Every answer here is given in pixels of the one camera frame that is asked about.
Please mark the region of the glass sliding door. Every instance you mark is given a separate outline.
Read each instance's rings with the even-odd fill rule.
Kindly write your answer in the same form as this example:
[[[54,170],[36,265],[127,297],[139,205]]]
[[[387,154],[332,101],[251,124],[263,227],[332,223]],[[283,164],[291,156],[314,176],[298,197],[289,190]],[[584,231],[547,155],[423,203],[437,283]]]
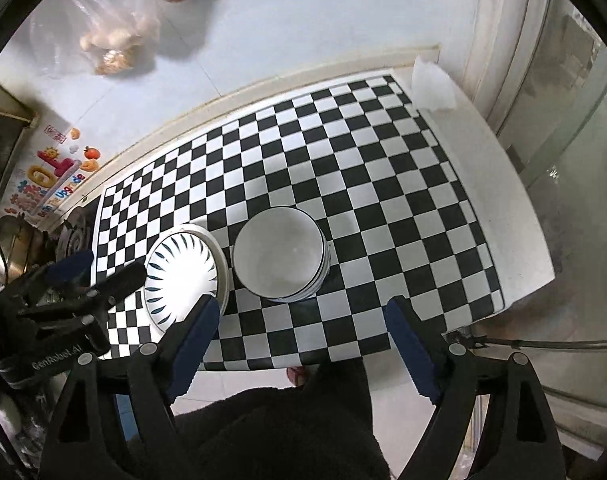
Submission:
[[[490,122],[531,200],[554,276],[477,325],[503,351],[527,342],[561,440],[596,458],[607,447],[607,47],[569,0],[528,0],[529,53],[510,106]]]

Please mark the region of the white bowl stack beneath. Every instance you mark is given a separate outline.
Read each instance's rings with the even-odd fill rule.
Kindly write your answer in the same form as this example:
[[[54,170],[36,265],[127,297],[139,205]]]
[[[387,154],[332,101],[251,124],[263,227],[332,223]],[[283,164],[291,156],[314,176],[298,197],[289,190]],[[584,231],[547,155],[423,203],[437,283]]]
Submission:
[[[285,302],[314,295],[327,277],[329,244],[317,221],[293,207],[268,211],[268,249],[262,267],[262,296]]]

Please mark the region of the white folded cloth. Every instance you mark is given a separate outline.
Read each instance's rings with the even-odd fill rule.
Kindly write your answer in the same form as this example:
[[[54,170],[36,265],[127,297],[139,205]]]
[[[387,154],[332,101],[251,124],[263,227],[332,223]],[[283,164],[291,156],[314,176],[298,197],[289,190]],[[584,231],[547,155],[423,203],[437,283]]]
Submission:
[[[454,81],[440,66],[422,56],[416,58],[411,78],[411,100],[418,110],[455,110],[455,88]]]

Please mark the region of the steel pot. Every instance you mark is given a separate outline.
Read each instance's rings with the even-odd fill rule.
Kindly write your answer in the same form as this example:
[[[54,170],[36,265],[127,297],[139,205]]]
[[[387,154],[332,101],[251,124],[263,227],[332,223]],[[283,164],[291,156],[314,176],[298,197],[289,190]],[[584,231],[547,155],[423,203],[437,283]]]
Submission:
[[[23,214],[0,218],[0,284],[20,278],[40,258],[46,233],[32,226]]]

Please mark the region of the gas stove burner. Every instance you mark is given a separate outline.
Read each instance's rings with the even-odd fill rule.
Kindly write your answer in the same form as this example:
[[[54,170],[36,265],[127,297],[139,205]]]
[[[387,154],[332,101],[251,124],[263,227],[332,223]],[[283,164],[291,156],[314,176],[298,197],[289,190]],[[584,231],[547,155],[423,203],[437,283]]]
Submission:
[[[55,262],[91,248],[97,210],[98,205],[76,207],[65,218],[62,226],[55,232]]]

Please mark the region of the clear plastic bag with food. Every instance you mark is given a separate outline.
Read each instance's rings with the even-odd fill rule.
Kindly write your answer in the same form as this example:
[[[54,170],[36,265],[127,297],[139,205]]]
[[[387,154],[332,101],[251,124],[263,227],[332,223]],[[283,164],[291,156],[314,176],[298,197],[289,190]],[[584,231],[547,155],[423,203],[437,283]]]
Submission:
[[[28,25],[32,55],[53,77],[132,70],[160,29],[155,0],[43,0]]]

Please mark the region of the white top bowl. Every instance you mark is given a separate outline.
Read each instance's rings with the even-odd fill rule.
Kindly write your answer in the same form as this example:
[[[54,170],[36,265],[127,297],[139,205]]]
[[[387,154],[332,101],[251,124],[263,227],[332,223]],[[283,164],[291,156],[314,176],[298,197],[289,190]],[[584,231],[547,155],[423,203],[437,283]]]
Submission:
[[[323,231],[309,214],[279,206],[245,223],[233,244],[232,264],[249,292],[288,304],[321,288],[331,256]]]

